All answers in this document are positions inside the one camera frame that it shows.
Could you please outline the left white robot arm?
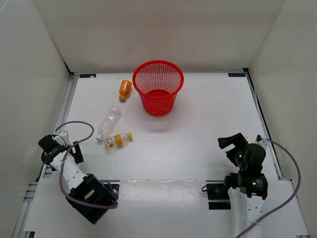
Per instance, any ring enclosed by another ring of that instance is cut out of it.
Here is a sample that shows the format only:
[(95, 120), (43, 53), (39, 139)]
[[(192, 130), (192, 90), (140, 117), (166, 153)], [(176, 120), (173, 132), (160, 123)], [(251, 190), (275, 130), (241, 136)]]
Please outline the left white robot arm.
[(79, 169), (84, 158), (77, 141), (70, 144), (68, 135), (53, 134), (44, 136), (38, 145), (44, 164), (60, 172), (59, 185), (66, 200), (90, 223), (96, 224), (109, 209), (117, 208), (118, 188)]

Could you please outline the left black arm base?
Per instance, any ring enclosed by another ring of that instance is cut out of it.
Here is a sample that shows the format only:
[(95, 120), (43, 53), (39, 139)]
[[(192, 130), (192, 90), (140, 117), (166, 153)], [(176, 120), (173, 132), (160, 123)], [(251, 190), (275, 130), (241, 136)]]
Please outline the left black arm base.
[(102, 184), (111, 192), (116, 200), (119, 198), (120, 181), (119, 180), (103, 180)]

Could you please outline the small clear orange-label bottle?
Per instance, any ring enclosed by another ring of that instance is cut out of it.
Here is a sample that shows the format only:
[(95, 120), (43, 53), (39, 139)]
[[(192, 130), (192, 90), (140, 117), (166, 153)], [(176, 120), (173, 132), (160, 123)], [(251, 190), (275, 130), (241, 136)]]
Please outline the small clear orange-label bottle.
[(108, 137), (104, 140), (107, 150), (113, 150), (116, 148), (123, 148), (128, 143), (133, 141), (133, 136), (131, 133), (117, 134), (112, 137)]

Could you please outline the clear crushed plastic bottle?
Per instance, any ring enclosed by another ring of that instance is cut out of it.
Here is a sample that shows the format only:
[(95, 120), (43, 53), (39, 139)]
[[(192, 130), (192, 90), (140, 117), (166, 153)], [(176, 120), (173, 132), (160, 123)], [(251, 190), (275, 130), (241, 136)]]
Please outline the clear crushed plastic bottle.
[(121, 108), (119, 106), (112, 105), (97, 130), (97, 141), (101, 142), (110, 136), (121, 115)]

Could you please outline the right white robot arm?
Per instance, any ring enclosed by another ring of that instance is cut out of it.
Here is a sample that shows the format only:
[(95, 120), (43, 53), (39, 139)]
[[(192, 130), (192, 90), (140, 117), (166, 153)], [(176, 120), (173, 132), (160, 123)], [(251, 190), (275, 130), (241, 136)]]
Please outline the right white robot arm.
[(241, 134), (218, 138), (220, 149), (229, 145), (227, 158), (238, 167), (237, 173), (229, 173), (222, 186), (223, 194), (231, 206), (232, 236), (234, 238), (260, 238), (262, 225), (258, 219), (263, 214), (267, 198), (268, 182), (262, 173), (267, 142), (257, 136), (249, 143)]

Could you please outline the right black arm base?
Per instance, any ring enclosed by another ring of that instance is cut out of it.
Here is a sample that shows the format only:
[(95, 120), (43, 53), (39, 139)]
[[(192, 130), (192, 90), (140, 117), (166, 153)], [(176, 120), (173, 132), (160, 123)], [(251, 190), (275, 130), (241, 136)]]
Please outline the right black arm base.
[(207, 194), (209, 210), (231, 209), (228, 189), (225, 187), (224, 181), (207, 180), (206, 185), (201, 188), (201, 192)]

